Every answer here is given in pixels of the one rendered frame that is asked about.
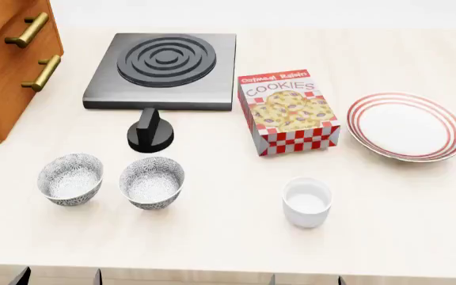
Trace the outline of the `grey patterned bowl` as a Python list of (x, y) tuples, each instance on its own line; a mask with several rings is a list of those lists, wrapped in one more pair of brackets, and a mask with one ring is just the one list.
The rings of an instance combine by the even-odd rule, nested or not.
[(37, 177), (37, 187), (59, 206), (80, 206), (100, 190), (104, 174), (101, 161), (90, 154), (67, 154), (48, 163)]
[(123, 196), (145, 211), (167, 208), (181, 193), (182, 166), (171, 158), (151, 156), (133, 161), (120, 175)]

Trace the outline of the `white plate with red rings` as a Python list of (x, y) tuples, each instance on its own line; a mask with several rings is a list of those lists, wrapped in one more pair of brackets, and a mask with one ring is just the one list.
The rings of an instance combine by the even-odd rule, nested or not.
[(405, 162), (438, 162), (456, 155), (456, 115), (415, 94), (383, 92), (347, 111), (351, 135), (376, 154)]

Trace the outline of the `white ceramic cup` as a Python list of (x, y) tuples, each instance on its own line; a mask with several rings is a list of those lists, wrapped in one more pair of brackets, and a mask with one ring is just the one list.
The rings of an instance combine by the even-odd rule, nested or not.
[(283, 188), (284, 216), (297, 227), (312, 229), (322, 225), (329, 215), (332, 201), (329, 187), (311, 177), (296, 177)]

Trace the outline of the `black stove knob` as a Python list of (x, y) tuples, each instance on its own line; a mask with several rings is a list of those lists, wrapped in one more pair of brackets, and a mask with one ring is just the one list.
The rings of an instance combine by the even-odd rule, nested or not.
[(172, 125), (160, 117), (156, 108), (142, 110), (139, 120), (127, 130), (131, 149), (143, 154), (153, 154), (166, 149), (174, 140)]

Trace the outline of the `oatmeal raisin cookies box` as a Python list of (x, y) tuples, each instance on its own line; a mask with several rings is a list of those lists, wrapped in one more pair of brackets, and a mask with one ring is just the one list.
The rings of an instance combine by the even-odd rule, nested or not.
[(338, 144), (340, 122), (308, 70), (241, 76), (237, 98), (259, 156)]

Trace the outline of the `black flat stove burner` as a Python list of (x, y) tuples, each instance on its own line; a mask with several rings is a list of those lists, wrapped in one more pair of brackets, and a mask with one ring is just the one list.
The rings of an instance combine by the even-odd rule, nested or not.
[(117, 33), (83, 106), (230, 111), (236, 47), (233, 33)]

